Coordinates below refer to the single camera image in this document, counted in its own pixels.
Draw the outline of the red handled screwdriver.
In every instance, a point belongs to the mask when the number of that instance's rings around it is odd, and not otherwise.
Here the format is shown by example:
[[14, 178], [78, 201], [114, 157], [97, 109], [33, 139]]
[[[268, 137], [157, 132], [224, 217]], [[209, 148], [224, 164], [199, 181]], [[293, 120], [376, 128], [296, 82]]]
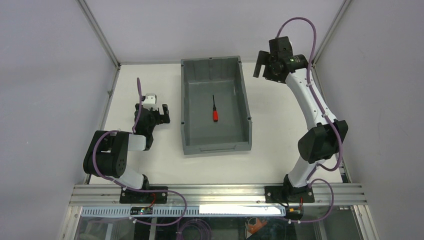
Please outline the red handled screwdriver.
[[213, 107], [212, 107], [212, 118], [213, 121], [216, 123], [219, 121], [219, 115], [215, 104], [215, 96], [212, 95], [212, 101], [213, 101]]

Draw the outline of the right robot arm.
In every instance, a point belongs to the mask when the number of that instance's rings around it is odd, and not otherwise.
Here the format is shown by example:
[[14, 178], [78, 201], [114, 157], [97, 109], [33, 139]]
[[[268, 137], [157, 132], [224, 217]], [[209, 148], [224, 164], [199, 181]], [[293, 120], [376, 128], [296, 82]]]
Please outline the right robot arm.
[[259, 77], [264, 68], [266, 80], [286, 84], [294, 94], [305, 118], [307, 132], [298, 141], [299, 159], [284, 177], [282, 196], [305, 193], [317, 168], [326, 160], [341, 153], [348, 125], [338, 120], [319, 95], [303, 54], [295, 55], [287, 36], [269, 40], [269, 51], [259, 51], [253, 76]]

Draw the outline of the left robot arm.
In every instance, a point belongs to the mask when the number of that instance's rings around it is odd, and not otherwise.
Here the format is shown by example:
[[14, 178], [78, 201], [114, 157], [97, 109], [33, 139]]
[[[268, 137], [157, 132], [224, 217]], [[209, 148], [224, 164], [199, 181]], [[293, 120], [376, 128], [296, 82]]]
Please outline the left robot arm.
[[120, 130], [97, 130], [83, 160], [86, 174], [100, 177], [123, 187], [125, 190], [149, 191], [148, 177], [130, 168], [127, 164], [128, 152], [149, 151], [153, 145], [153, 131], [157, 125], [169, 124], [169, 108], [135, 105], [135, 132]]

